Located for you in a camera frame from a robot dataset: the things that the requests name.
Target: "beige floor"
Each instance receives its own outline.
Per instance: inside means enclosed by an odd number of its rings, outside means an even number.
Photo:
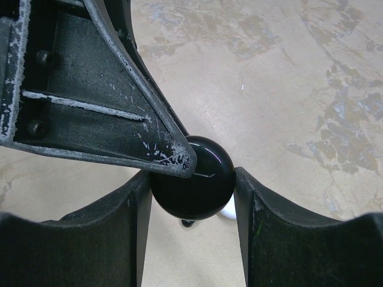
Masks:
[[[191,134],[290,200],[348,219],[383,210],[381,0],[135,0],[139,51]],[[58,219],[136,170],[0,149],[0,208]],[[153,204],[144,287],[244,286],[238,232]]]

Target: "bolt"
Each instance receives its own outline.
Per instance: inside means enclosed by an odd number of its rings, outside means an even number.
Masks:
[[[42,138],[48,131],[47,124],[41,120],[32,120],[28,124],[28,133],[34,138]]]
[[[36,56],[37,64],[46,68],[54,68],[57,66],[57,56],[49,51],[41,50]]]

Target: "black plastic knob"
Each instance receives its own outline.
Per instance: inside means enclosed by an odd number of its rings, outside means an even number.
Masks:
[[[215,215],[229,202],[235,188],[234,165],[216,142],[201,136],[186,137],[197,155],[191,178],[151,174],[151,190],[164,210],[195,221]]]

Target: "curved black plastic piece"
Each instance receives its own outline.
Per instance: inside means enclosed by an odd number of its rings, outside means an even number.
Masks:
[[[151,190],[164,210],[185,221],[215,215],[225,207],[235,188],[234,165],[227,152],[216,142],[187,136],[197,154],[197,166],[191,178],[151,174]]]
[[[0,213],[0,286],[141,286],[148,174],[60,221]]]
[[[302,208],[236,168],[247,287],[383,286],[383,213],[342,222]]]

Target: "chipped paint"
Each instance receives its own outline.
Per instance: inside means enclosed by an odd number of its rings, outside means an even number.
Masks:
[[[10,43],[10,47],[17,46],[16,72],[12,75],[12,78],[5,80],[5,84],[12,85],[12,103],[8,105],[8,111],[10,113],[9,121],[5,122],[4,118],[0,121],[0,140],[11,141],[16,132],[16,118],[19,113],[19,99],[20,99],[20,86],[23,81],[24,73],[24,55],[26,51],[26,44],[28,41],[28,24],[29,15],[31,13],[30,0],[20,0],[19,19],[13,26],[12,36],[13,41]]]
[[[146,147],[146,149],[150,150],[149,144],[147,144],[146,142],[142,142],[142,144],[144,145],[144,147]]]
[[[161,141],[160,127],[158,125],[158,118],[156,118],[158,140]]]
[[[167,166],[174,166],[174,165],[178,165],[178,164],[182,163],[187,156],[185,148],[176,142],[174,142],[172,144],[171,151],[172,151],[171,156],[167,156],[163,152],[160,152],[160,156],[162,159],[161,160],[154,160],[154,162],[164,163]]]
[[[56,96],[46,95],[46,94],[42,94],[42,93],[34,93],[31,91],[23,91],[22,95],[24,97],[28,97],[30,99],[48,99],[50,102],[56,103],[58,105],[71,106],[73,108],[81,108],[81,109],[85,109],[87,111],[99,112],[101,114],[106,114],[106,115],[115,115],[117,117],[125,118],[127,120],[133,120],[133,121],[145,121],[145,120],[147,120],[146,117],[142,117],[142,116],[134,114],[132,112],[119,111],[116,109],[111,109],[111,108],[107,108],[104,106],[94,105],[91,103],[84,103],[84,102],[79,102],[79,101],[72,100],[72,99],[65,99],[63,97],[56,97]]]
[[[149,132],[148,125],[146,123],[143,123],[142,125],[144,126],[144,130],[148,133]]]

